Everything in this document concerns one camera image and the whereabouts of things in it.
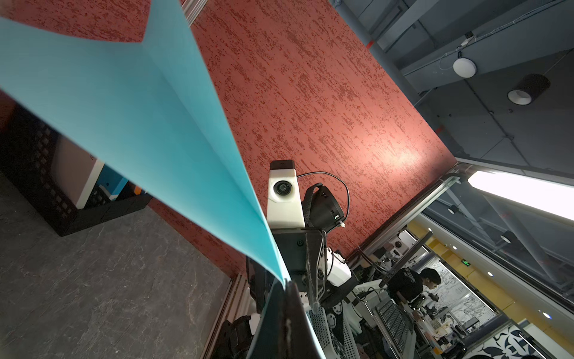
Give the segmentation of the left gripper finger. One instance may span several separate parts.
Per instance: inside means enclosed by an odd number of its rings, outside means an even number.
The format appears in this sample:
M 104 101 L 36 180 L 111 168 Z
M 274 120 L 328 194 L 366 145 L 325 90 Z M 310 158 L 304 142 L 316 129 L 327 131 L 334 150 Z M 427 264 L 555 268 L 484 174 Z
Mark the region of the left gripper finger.
M 248 358 L 323 358 L 296 283 L 276 283 L 263 310 Z

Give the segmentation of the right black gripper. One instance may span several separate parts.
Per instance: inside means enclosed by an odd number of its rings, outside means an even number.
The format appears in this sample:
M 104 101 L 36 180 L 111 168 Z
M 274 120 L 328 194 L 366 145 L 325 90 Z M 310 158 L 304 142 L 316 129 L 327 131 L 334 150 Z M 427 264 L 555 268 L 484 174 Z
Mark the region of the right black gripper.
M 320 307 L 327 282 L 327 233 L 318 228 L 272 231 L 291 280 L 300 293 L 306 293 L 313 310 Z M 246 259 L 251 298 L 256 309 L 264 308 L 274 276 L 251 258 Z

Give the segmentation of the light blue rectangular paper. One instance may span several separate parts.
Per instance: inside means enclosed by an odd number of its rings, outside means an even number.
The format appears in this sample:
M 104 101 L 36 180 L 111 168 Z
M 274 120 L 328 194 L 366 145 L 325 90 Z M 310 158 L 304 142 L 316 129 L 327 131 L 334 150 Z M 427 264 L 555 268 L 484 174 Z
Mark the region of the light blue rectangular paper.
M 1 89 L 275 284 L 292 281 L 178 1 L 151 2 L 139 43 L 2 19 Z

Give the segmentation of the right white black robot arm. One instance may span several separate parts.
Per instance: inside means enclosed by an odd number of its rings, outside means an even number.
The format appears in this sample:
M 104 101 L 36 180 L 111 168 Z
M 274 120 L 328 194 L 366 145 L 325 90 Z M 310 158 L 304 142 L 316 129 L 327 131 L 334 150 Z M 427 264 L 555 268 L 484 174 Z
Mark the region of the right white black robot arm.
M 273 236 L 300 293 L 312 308 L 329 307 L 338 287 L 351 279 L 345 259 L 328 246 L 332 230 L 344 224 L 342 208 L 325 185 L 306 190 L 302 201 L 304 228 L 273 230 Z

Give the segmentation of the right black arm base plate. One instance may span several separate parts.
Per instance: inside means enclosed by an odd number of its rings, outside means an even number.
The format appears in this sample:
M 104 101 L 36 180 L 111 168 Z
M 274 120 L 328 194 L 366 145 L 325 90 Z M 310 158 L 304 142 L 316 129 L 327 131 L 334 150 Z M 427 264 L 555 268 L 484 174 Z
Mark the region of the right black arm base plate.
M 247 358 L 254 338 L 250 322 L 251 316 L 239 317 L 233 323 L 225 321 L 219 333 L 212 358 Z

